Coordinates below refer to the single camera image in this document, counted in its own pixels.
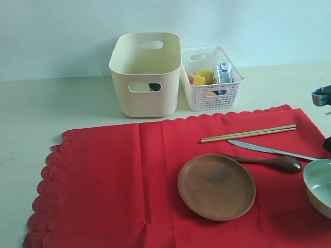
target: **white bowl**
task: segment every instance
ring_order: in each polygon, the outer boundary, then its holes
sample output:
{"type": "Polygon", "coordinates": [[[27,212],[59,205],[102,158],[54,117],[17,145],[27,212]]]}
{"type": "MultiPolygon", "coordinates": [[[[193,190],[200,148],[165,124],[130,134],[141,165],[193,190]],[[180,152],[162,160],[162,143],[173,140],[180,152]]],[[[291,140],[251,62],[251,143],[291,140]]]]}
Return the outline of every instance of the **white bowl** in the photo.
{"type": "Polygon", "coordinates": [[[331,219],[331,160],[310,162],[304,169],[304,181],[311,204],[331,219]]]}

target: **knife blade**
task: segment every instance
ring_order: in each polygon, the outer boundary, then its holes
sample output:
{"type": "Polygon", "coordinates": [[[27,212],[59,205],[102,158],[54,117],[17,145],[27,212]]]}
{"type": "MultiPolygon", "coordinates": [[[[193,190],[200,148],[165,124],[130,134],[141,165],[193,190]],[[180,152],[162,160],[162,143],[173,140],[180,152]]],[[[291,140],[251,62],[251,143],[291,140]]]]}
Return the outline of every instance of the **knife blade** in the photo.
{"type": "Polygon", "coordinates": [[[273,153],[273,154],[277,154],[277,155],[280,155],[280,154],[281,155],[288,155],[288,156],[292,156],[292,157],[295,157],[295,158],[303,160],[303,161],[318,160],[317,158],[304,156],[304,155],[301,155],[301,154],[291,153],[291,152],[287,152],[287,151],[280,151],[280,150],[271,149],[271,148],[264,147],[264,146],[254,145],[254,144],[251,144],[251,143],[246,143],[246,142],[242,142],[242,141],[235,141],[233,139],[229,139],[228,142],[232,145],[239,146],[239,147],[242,147],[242,148],[245,148],[245,149],[248,149],[248,150],[268,152],[268,153],[273,153]]]}

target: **white plastic storage bin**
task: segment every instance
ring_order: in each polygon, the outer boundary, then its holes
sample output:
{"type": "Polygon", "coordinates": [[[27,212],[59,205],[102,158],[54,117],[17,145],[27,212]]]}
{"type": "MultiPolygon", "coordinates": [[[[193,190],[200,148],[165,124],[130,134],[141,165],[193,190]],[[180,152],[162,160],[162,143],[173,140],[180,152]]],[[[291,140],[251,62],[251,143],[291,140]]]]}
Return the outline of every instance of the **white plastic storage bin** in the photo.
{"type": "Polygon", "coordinates": [[[225,51],[218,47],[182,49],[182,64],[180,80],[188,105],[193,111],[226,109],[234,105],[241,83],[244,77],[231,62],[225,51]],[[233,70],[233,83],[193,86],[189,83],[187,74],[194,77],[194,73],[200,69],[208,69],[214,72],[217,63],[231,63],[233,70]],[[225,94],[208,96],[209,91],[223,90],[225,94]]]}
{"type": "Polygon", "coordinates": [[[109,62],[121,111],[130,117],[172,114],[177,108],[181,63],[175,34],[121,36],[109,62]]]}

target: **wooden plate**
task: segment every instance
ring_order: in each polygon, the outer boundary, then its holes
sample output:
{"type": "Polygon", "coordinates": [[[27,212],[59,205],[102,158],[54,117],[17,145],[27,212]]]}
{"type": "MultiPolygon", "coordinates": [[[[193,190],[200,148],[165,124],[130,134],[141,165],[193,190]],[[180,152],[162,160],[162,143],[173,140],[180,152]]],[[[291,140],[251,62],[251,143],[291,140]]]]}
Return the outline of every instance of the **wooden plate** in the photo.
{"type": "Polygon", "coordinates": [[[256,188],[251,174],[238,162],[218,154],[190,159],[178,175],[178,190],[195,213],[214,221],[244,215],[253,205],[256,188]]]}

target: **table surface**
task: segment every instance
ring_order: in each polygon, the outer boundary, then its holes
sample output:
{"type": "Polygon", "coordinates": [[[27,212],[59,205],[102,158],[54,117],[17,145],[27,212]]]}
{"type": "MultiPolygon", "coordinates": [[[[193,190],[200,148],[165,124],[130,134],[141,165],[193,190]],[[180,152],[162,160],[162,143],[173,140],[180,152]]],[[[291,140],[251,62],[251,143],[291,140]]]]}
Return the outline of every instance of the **table surface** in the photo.
{"type": "Polygon", "coordinates": [[[289,104],[301,108],[326,137],[331,136],[331,106],[317,107],[311,97],[331,84],[331,63],[239,70],[245,81],[234,107],[193,112],[180,88],[178,108],[165,118],[123,115],[110,77],[0,83],[0,247],[22,246],[45,158],[67,130],[289,104]]]}

